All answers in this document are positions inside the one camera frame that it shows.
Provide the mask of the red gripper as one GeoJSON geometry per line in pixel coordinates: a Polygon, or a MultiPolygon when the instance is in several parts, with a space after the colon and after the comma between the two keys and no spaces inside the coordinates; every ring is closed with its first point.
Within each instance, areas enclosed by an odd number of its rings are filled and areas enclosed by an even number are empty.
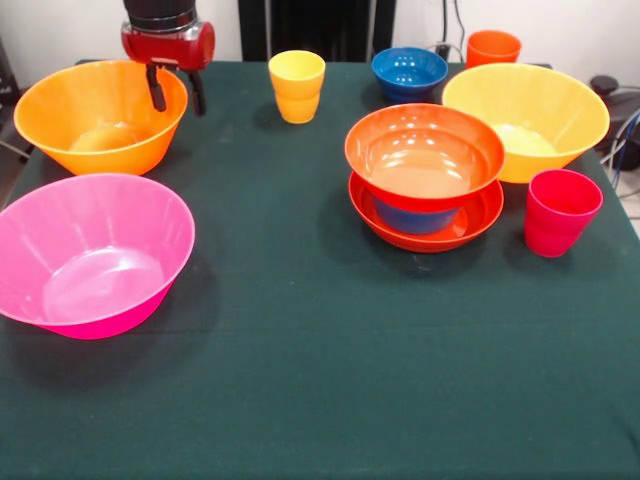
{"type": "Polygon", "coordinates": [[[146,81],[153,107],[166,110],[166,100],[157,73],[163,66],[175,67],[187,73],[191,83],[194,114],[204,116],[207,111],[202,79],[198,71],[212,60],[215,49],[215,31],[210,22],[196,21],[185,29],[174,32],[145,32],[124,22],[121,40],[131,60],[146,65],[146,81]]]}

